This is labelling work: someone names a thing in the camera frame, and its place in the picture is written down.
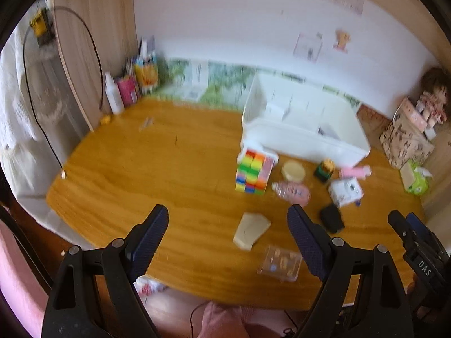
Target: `pink sleeve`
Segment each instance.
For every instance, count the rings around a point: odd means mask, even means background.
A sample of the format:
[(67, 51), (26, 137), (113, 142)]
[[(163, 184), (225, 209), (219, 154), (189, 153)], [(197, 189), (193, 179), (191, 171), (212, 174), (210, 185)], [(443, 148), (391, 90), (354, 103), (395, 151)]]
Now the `pink sleeve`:
[(0, 221), (0, 290), (22, 326), (33, 338), (41, 338), (48, 300), (17, 245)]

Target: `tabletop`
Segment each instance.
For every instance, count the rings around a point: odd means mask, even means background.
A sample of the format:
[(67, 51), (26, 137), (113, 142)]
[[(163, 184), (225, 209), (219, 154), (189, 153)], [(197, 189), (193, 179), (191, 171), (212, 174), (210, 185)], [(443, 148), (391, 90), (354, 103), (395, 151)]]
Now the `tabletop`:
[[(143, 99), (89, 133), (64, 165), (47, 203), (96, 247), (104, 247), (145, 220), (156, 204), (169, 210), (169, 227), (147, 275), (178, 290), (234, 305), (308, 310), (321, 286), (301, 264), (295, 282), (257, 274), (269, 245), (297, 251), (286, 224), (288, 202), (267, 188), (264, 195), (235, 190), (236, 158), (242, 134), (238, 112)], [(281, 156), (271, 181), (281, 180)], [(311, 199), (304, 208), (319, 223), (331, 203), (326, 185), (313, 176), (316, 165), (302, 161)], [(373, 174), (360, 185), (360, 207), (340, 209), (339, 236), (353, 247), (388, 247), (404, 285), (412, 271), (403, 261), (400, 238), (387, 222), (393, 209), (423, 217), (418, 197), (404, 191), (398, 170), (372, 150), (362, 164)], [(250, 252), (233, 236), (244, 212), (261, 213), (269, 230)], [(353, 301), (357, 276), (346, 301)]]

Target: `round beige lid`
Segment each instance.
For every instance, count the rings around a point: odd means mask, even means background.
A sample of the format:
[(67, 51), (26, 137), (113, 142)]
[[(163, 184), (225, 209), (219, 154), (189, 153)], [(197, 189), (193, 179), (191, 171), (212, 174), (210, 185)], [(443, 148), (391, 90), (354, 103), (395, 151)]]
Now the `round beige lid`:
[(301, 163), (289, 160), (283, 165), (282, 175), (286, 181), (301, 183), (305, 178), (305, 169)]

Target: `white plastic bin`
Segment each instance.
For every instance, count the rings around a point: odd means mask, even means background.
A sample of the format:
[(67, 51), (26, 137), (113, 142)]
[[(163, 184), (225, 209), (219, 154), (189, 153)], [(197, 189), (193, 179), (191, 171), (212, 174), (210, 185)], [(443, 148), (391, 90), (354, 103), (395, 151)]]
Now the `white plastic bin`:
[(314, 163), (352, 167), (370, 152), (346, 100), (274, 75), (255, 76), (242, 123), (243, 140)]

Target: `stack of colorful blocks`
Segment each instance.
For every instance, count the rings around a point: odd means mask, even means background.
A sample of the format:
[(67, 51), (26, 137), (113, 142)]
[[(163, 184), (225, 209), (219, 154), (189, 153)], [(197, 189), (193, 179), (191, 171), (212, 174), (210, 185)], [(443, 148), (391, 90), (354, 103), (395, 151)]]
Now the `stack of colorful blocks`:
[(235, 189), (238, 192), (263, 194), (273, 166), (274, 158), (248, 150), (238, 165)]

